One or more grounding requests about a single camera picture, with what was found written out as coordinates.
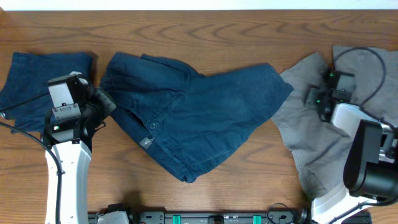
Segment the clothing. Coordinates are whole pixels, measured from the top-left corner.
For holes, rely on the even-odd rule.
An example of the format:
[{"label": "clothing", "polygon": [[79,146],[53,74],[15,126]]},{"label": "clothing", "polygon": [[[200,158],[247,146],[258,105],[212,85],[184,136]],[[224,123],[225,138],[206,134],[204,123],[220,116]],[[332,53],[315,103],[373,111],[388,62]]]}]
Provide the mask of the clothing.
[{"label": "clothing", "polygon": [[[47,82],[73,71],[88,78],[93,59],[85,53],[34,55],[14,53],[6,84],[0,92],[0,110],[49,92]],[[50,95],[3,112],[24,131],[44,130],[44,115],[53,108]]]},{"label": "clothing", "polygon": [[[333,47],[333,55],[348,47]],[[365,104],[376,116],[398,124],[398,52],[375,49],[384,59],[387,79],[378,94]],[[355,75],[356,90],[351,101],[359,104],[378,86],[382,70],[380,61],[365,50],[341,56],[337,70]],[[298,177],[310,200],[321,197],[343,181],[343,169],[353,139],[330,123],[321,122],[318,113],[304,106],[310,87],[319,86],[327,64],[318,53],[299,61],[280,76],[294,87],[280,110],[272,117],[287,149],[293,154]]]},{"label": "clothing", "polygon": [[206,77],[178,60],[124,53],[100,86],[118,104],[120,127],[186,182],[232,155],[292,91],[268,64]]}]

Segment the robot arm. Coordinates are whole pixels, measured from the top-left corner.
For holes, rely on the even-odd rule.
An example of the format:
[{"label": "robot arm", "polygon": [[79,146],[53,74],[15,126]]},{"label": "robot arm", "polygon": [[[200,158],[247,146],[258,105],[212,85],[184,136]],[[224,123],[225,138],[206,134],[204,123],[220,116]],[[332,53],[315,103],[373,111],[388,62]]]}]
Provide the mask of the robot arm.
[{"label": "robot arm", "polygon": [[312,220],[341,223],[365,208],[394,203],[398,198],[397,131],[346,104],[336,106],[331,123],[349,134],[358,129],[343,182],[312,202]]},{"label": "robot arm", "polygon": [[[46,224],[55,220],[60,200],[61,223],[88,224],[87,175],[91,161],[91,138],[96,128],[116,108],[101,89],[72,73],[49,81],[54,107],[45,117],[43,142],[51,147],[62,167],[61,194],[57,197],[58,178],[55,162],[46,152],[49,191]],[[51,123],[51,114],[56,122]]]}]

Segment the wood grain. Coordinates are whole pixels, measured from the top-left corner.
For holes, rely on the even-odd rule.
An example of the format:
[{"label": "wood grain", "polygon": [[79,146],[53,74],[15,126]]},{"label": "wood grain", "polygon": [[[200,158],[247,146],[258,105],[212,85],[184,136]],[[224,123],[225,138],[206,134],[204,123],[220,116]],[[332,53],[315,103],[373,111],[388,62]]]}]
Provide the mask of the wood grain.
[{"label": "wood grain", "polygon": [[[13,52],[90,52],[99,83],[117,51],[177,58],[211,75],[269,62],[278,72],[332,44],[398,49],[398,11],[5,12],[0,19],[0,87]],[[308,205],[291,153],[267,122],[227,161],[193,184],[156,164],[111,119],[93,139],[88,208],[129,202],[136,210],[265,210]],[[44,152],[0,129],[0,222],[43,223]],[[397,223],[398,206],[372,208],[375,223]]]}]

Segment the gray cloth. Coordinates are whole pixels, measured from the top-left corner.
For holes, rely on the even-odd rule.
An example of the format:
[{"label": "gray cloth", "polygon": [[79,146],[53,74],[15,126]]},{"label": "gray cloth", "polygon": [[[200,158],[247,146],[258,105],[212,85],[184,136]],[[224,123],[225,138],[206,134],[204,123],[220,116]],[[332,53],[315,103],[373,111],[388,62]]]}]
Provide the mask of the gray cloth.
[{"label": "gray cloth", "polygon": [[[333,47],[333,54],[349,47]],[[365,108],[398,124],[398,52],[372,48],[381,55],[387,67],[386,82]],[[342,56],[336,69],[355,74],[356,91],[352,102],[359,104],[378,86],[382,70],[379,60],[370,52],[355,50]],[[292,152],[298,177],[309,199],[320,197],[343,181],[343,169],[353,139],[343,130],[319,120],[315,110],[304,106],[312,86],[319,86],[327,64],[318,53],[301,60],[284,71],[281,77],[294,91],[272,117],[286,147]]]}]

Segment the denim shirt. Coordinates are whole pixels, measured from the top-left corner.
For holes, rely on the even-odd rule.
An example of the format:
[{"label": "denim shirt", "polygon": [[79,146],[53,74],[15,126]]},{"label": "denim shirt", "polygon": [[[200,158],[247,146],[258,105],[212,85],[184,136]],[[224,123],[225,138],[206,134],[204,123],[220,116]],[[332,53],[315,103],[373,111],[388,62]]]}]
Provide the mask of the denim shirt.
[{"label": "denim shirt", "polygon": [[[81,72],[88,77],[93,59],[85,53],[34,55],[15,52],[6,84],[0,92],[0,110],[49,93],[52,78]],[[2,112],[24,131],[44,131],[44,115],[53,108],[51,96],[44,95]]]},{"label": "denim shirt", "polygon": [[100,86],[118,104],[115,122],[186,182],[232,155],[293,90],[266,63],[206,77],[178,60],[124,53]]}]

